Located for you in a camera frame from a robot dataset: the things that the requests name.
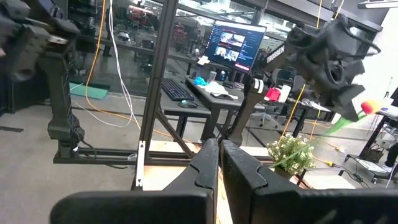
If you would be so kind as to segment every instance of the yellow cable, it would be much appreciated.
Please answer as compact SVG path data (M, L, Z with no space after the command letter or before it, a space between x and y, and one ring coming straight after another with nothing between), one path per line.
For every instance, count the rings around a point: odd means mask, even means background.
M315 124L316 126L320 126L320 127L324 127L324 128L330 128L330 126L326 126L326 125L319 124L319 123L314 123L312 121L304 121L304 123Z
M315 125L317 125L317 121L318 121L318 118L319 118L320 115L321 115L321 110L318 110L317 118L315 118L315 121L314 121L313 126L312 126L312 131L311 131L311 135L310 135L310 142L312 140L313 131L315 130Z
M296 110L297 103L299 103L299 99L301 98L301 95L303 94L304 88L305 88L305 84L303 85L303 88L301 89L301 92L300 92L298 98L296 99L296 103L294 104L294 107L293 107L293 110L292 110L292 112L291 112L291 114L290 114L289 120L287 120L285 129L284 129L284 132L282 133L282 135L281 135L280 138L279 138L279 142L280 142L280 140L282 139L282 137L285 135L286 129L287 129L287 127L289 126L290 121L292 120L294 111Z
M321 160L321 159L315 157L314 155L313 155L312 157L313 157L314 159L318 160L318 161L321 161L321 162L325 163L325 164L328 165L328 166L332 166L332 165L333 165L333 163L330 162L330 161Z
M321 17L322 0L319 3L318 18L317 18L317 29L319 28L319 18Z
M98 53L99 53L99 51L100 51L100 43L101 43L102 30L103 30L104 18L105 18L105 17L104 17L104 15L105 15L105 7L106 7L105 3L106 3L106 1L103 1L102 16L101 16L101 25L99 26L99 34L98 34L98 41L97 41L97 49L96 49L95 56L94 56L94 60L93 60L93 64L91 65L91 70L90 70L90 73L89 73L89 75L88 75L88 79L87 79L87 82L86 82L86 93L85 93L85 96L86 96L87 103L88 103L93 109L95 109L96 111L98 111L98 112L100 112L100 113L109 114L109 115L117 116L117 117L119 117L119 118L124 118L124 119L130 120L130 118L128 118L127 116L123 116L123 115L116 114L116 113L110 113L110 112L107 112L107 111L103 111L103 110L101 110L101 109L98 109L96 106L94 106L94 105L91 103L91 101L90 101L89 98L88 98L88 84L89 84L90 79L91 79L91 76L92 76L92 74L93 74L94 67L95 67L95 64L96 64L96 61L97 61L97 57L98 57ZM162 131L158 131L158 130L155 130L155 129L154 129L154 132L172 138L171 135L169 135L169 134L167 134L167 133L163 133Z
M335 18L334 18L334 19L337 18L338 14L340 13L341 7L343 7L343 4L344 4L344 0L341 1L341 4L340 4L340 6L339 6L338 9L337 9L337 12L336 12L336 15L335 15Z

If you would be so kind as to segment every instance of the computer mouse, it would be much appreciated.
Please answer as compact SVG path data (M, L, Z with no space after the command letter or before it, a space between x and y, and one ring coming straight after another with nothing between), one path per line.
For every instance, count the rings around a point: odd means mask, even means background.
M182 108L197 108L198 105L193 102L193 101L189 101L189 100L183 100L181 102L178 103L179 106L181 106Z

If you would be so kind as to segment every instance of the blue object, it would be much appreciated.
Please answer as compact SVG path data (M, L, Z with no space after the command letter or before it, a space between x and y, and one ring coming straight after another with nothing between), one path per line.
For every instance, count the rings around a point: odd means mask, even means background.
M76 96L86 96L86 86L82 84L69 83L70 94ZM103 90L95 87L87 87L87 97L103 100L108 94L108 90Z
M196 77L193 81L194 85L207 85L207 82L202 77Z
M193 96L187 90L171 78L163 79L162 89L172 101L194 100Z

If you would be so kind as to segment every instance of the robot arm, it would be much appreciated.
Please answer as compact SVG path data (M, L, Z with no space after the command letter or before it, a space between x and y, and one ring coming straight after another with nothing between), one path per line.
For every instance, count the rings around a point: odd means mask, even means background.
M349 28L345 16L339 16L322 29L307 25L296 26L279 48L269 55L258 56L253 71L267 75L288 61L303 76L322 106L346 119L357 121L358 115L351 100L364 91L364 87L351 82L356 75L364 73L361 59L365 55L356 55L356 46L365 42L377 52L380 49L368 40L356 37ZM271 85L273 83L269 80L256 78L251 78L245 84L243 104L232 128L221 139L229 139L240 146L241 133L254 105L263 100Z
M53 112L49 136L58 140L59 154L71 157L85 133L72 113L65 61L79 30L59 19L59 12L51 0L0 0L0 75L23 82L36 72L46 74Z

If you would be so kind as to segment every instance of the white flowers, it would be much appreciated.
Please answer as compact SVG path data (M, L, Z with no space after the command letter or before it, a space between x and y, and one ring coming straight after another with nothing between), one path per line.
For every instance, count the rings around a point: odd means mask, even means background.
M280 166L290 174L301 173L304 168L314 167L312 159L313 147L306 138L293 138L286 135L280 141L267 144L268 153Z

